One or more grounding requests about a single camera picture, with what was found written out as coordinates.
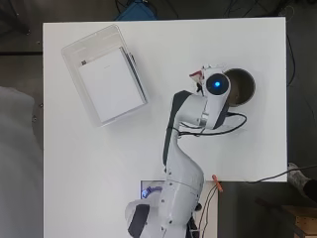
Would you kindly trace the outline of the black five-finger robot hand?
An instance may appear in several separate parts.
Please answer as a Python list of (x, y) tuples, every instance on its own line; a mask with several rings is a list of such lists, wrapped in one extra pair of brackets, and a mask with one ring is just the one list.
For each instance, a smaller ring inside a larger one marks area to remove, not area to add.
[(204, 83), (209, 76), (215, 73), (224, 73), (224, 70), (221, 66), (212, 66), (210, 64), (203, 65), (198, 71), (193, 72), (189, 77), (196, 83), (197, 93), (200, 93), (202, 96), (205, 95)]

